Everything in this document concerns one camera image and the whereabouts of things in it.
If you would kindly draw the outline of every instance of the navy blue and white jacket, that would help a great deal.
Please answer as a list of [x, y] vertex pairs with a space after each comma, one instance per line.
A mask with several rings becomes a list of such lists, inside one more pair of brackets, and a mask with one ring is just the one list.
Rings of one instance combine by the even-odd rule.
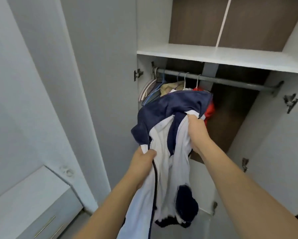
[[188, 227], [197, 215], [198, 204], [189, 182], [188, 156], [192, 148], [186, 115], [204, 119], [211, 99], [212, 94], [206, 91], [177, 91], [139, 110], [138, 124], [131, 133], [144, 153], [152, 148], [157, 155], [131, 201], [118, 239], [150, 238], [153, 221], [161, 227]]

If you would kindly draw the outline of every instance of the person's left hand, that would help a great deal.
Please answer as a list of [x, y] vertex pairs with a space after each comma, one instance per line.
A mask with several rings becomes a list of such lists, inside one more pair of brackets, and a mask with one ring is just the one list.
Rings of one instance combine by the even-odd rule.
[[152, 160], [156, 155], [157, 152], [153, 149], [149, 149], [145, 154], [143, 154], [141, 147], [135, 151], [126, 175], [136, 182], [137, 189], [141, 188], [148, 176], [152, 168]]

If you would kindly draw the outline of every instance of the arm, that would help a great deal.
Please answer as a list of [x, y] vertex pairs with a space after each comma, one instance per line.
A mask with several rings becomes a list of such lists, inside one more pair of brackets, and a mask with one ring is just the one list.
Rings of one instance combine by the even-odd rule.
[[242, 239], [298, 239], [298, 220], [226, 156], [210, 139], [203, 120], [189, 115], [188, 132]]
[[145, 154], [140, 147], [136, 150], [125, 176], [74, 237], [75, 239], [117, 238], [131, 200], [148, 176], [156, 154], [152, 149]]

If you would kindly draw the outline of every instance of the closet rod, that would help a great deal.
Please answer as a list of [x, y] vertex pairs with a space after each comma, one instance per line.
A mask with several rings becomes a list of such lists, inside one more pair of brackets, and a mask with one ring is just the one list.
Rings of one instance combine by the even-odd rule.
[[205, 80], [205, 81], [209, 81], [209, 82], [217, 83], [217, 84], [235, 86], [235, 87], [252, 89], [252, 90], [259, 90], [259, 91], [267, 91], [267, 92], [272, 92], [272, 93], [275, 93], [280, 89], [280, 84], [277, 86], [274, 86], [274, 87], [270, 87], [270, 86], [264, 86], [264, 85], [244, 83], [244, 82], [234, 81], [234, 80], [225, 80], [225, 79], [212, 78], [212, 77], [207, 77], [207, 76], [202, 76], [202, 75], [194, 75], [194, 74], [190, 74], [190, 73], [178, 72], [178, 71], [160, 69], [160, 68], [157, 69], [157, 72], [159, 72], [161, 74], [165, 73], [166, 75], [180, 76], [180, 77], [186, 76], [186, 78], [195, 79], [195, 80], [196, 79]]

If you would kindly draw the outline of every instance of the black zipper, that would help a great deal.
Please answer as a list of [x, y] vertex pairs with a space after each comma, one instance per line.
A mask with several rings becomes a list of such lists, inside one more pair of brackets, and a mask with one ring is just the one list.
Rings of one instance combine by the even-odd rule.
[[[144, 126], [146, 127], [146, 130], [147, 130], [148, 149], [150, 149], [150, 144], [151, 144], [152, 139], [149, 135], [147, 124], [144, 124]], [[154, 169], [155, 181], [154, 181], [154, 195], [153, 195], [153, 204], [152, 204], [152, 212], [151, 212], [151, 220], [150, 220], [148, 239], [150, 239], [150, 237], [151, 237], [151, 227], [152, 227], [152, 223], [153, 223], [154, 212], [157, 209], [156, 203], [157, 203], [158, 171], [157, 171], [157, 166], [156, 166], [156, 163], [154, 162], [154, 160], [152, 160], [152, 165], [153, 165], [153, 169]]]

